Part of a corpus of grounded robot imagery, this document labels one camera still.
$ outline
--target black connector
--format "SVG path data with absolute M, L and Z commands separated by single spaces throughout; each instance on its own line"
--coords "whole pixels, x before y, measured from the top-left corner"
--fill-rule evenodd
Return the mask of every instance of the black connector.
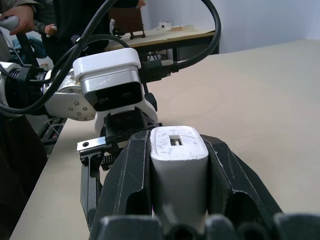
M 142 84 L 160 81 L 171 73 L 178 72 L 178 64 L 171 60 L 154 60 L 141 63 L 139 69 L 140 81 Z

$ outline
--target rectangular slot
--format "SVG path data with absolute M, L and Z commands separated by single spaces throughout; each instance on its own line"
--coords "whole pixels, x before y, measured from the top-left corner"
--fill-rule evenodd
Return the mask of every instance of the rectangular slot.
M 181 137 L 179 135 L 170 135 L 171 146 L 182 146 Z

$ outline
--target white camera housing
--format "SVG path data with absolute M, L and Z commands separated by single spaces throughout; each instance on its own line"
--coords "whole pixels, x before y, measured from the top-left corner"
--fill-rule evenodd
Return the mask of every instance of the white camera housing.
M 145 99 L 139 71 L 141 62 L 133 48 L 103 52 L 78 58 L 74 77 L 81 83 L 82 95 L 97 111 L 95 131 L 100 134 L 104 118 L 135 108 L 158 122 L 155 108 Z

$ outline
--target white wall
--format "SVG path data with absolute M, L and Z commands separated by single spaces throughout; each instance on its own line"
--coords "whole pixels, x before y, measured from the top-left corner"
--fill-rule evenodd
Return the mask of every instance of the white wall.
M 312 24 L 309 30 L 309 39 L 320 40 L 320 1 L 317 2 L 312 13 Z
M 319 0 L 212 0 L 222 22 L 220 51 L 245 49 L 307 38 L 319 11 Z M 148 0 L 149 25 L 169 21 L 212 28 L 213 19 L 201 0 Z M 320 37 L 320 16 L 318 18 Z

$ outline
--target wooden table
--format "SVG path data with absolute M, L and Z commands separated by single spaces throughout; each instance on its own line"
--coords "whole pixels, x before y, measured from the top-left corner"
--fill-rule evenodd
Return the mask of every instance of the wooden table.
M 125 41 L 131 48 L 138 51 L 140 55 L 148 54 L 149 52 L 172 49 L 173 60 L 179 60 L 178 49 L 182 47 L 209 44 L 215 35 L 214 30 L 196 29 L 195 31 L 145 31 L 144 38 L 139 37 L 130 39 L 130 33 L 126 33 L 121 39 Z M 122 46 L 117 42 L 110 42 L 106 51 L 121 49 Z M 219 53 L 219 46 L 214 50 L 213 54 Z
M 149 84 L 165 126 L 225 141 L 287 213 L 320 212 L 320 42 L 212 55 Z M 68 120 L 12 240 L 87 240 L 77 143 L 94 124 Z

